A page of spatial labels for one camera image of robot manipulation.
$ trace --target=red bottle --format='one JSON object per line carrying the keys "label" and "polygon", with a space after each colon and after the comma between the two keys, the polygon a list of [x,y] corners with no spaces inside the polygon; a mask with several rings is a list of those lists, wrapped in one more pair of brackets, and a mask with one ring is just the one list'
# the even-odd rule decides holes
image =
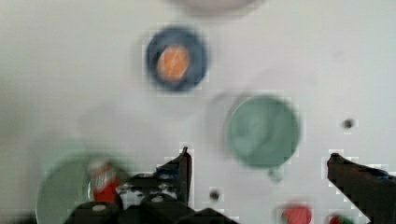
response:
{"label": "red bottle", "polygon": [[353,224],[353,221],[347,217],[336,216],[330,220],[330,224]]}
{"label": "red bottle", "polygon": [[93,198],[97,202],[116,201],[116,188],[120,185],[120,180],[113,166],[108,161],[93,161],[90,163],[91,190]]}

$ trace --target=plate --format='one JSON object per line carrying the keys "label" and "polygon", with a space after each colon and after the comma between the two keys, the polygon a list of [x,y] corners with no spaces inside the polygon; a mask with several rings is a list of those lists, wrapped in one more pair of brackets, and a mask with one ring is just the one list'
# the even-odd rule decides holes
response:
{"label": "plate", "polygon": [[238,15],[243,9],[256,7],[262,0],[176,0],[186,6],[193,15],[218,17],[230,14]]}
{"label": "plate", "polygon": [[41,185],[35,210],[38,224],[64,224],[77,206],[93,201],[88,164],[97,159],[110,161],[121,183],[128,179],[125,163],[117,157],[99,153],[68,157],[49,172]]}

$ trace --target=red lid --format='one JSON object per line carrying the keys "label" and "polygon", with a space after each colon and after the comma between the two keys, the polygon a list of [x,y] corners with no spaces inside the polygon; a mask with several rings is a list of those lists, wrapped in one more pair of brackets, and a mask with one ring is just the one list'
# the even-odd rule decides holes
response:
{"label": "red lid", "polygon": [[288,224],[309,224],[312,219],[312,213],[307,206],[295,205],[286,209],[282,217],[287,220]]}
{"label": "red lid", "polygon": [[344,222],[342,222],[338,217],[333,217],[330,220],[330,224],[344,224]]}

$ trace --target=white table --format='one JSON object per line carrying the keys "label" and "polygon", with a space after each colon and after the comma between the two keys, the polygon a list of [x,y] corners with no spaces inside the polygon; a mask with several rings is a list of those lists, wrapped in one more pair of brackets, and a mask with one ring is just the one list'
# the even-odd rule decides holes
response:
{"label": "white table", "polygon": [[[111,147],[139,172],[190,146],[191,206],[242,224],[279,223],[286,202],[309,204],[312,223],[332,212],[366,223],[329,186],[324,164],[341,151],[396,170],[395,12],[389,0],[271,0],[246,16],[209,19],[162,0],[1,0],[0,164],[19,169],[0,175],[9,180],[0,214],[34,208],[48,168],[38,163],[79,150],[50,150],[70,138]],[[183,94],[156,90],[142,69],[149,37],[174,23],[200,31],[212,59],[202,85]],[[279,184],[221,143],[228,99],[244,91],[286,97],[301,118],[303,139]],[[345,119],[357,125],[345,131]],[[15,190],[25,185],[33,187]],[[213,188],[217,203],[209,201]]]}

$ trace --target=cup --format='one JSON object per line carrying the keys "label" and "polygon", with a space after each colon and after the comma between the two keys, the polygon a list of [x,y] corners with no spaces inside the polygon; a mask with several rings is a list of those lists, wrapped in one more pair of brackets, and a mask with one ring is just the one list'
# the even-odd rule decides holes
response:
{"label": "cup", "polygon": [[225,146],[245,165],[268,170],[275,182],[280,167],[294,154],[301,130],[293,108],[274,95],[242,95],[232,106],[225,129]]}

